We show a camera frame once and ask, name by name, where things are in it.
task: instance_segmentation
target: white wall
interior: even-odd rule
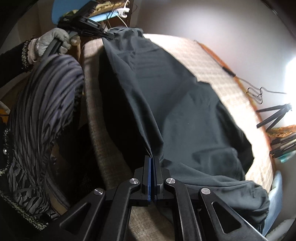
[[[142,0],[136,25],[145,33],[187,37],[206,44],[239,77],[255,86],[291,89],[285,86],[285,75],[287,64],[296,57],[295,40],[260,0]],[[288,102],[285,95],[264,92],[259,108]],[[292,114],[286,114],[279,124],[296,124]],[[263,118],[268,116],[270,113],[263,114]]]
[[[10,31],[8,37],[3,43],[0,54],[12,49],[20,43],[31,39],[32,37],[40,36],[41,30],[39,26],[39,14],[37,4],[34,4],[16,23],[13,29]],[[14,79],[12,79],[5,86],[0,88],[0,99],[18,82],[20,82],[29,73],[23,73]]]

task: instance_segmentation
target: bright light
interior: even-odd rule
[[[286,67],[285,75],[285,90],[287,94],[287,103],[291,103],[292,111],[289,111],[286,116],[288,117],[287,125],[296,124],[296,57],[292,59]]]

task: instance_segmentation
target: gray work glove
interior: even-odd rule
[[[63,44],[59,49],[59,53],[65,54],[71,48],[71,44],[69,43],[69,34],[61,28],[54,28],[36,40],[35,54],[38,57],[41,57],[54,38],[63,41]]]

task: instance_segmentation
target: blue board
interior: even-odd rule
[[[90,0],[55,0],[52,6],[52,22],[57,25],[61,16],[65,13],[75,9],[82,8]],[[113,14],[103,13],[94,17],[91,17],[93,21],[100,22],[108,18],[113,18],[118,15],[118,12],[114,11]]]

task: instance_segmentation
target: beige fabric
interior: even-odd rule
[[[196,76],[198,81],[211,84],[252,144],[255,158],[246,174],[246,179],[253,180],[269,191],[273,180],[269,147],[266,143],[264,130],[256,128],[256,124],[260,121],[238,84],[198,43],[166,35],[146,34],[145,37],[179,60]],[[82,58],[91,137],[103,180],[106,187],[110,189],[130,178],[132,173],[122,154],[109,137],[104,123],[98,82],[99,55],[102,48],[101,39],[92,40],[85,44]],[[172,225],[158,213],[155,206],[133,208],[129,227],[137,240],[174,240]]]

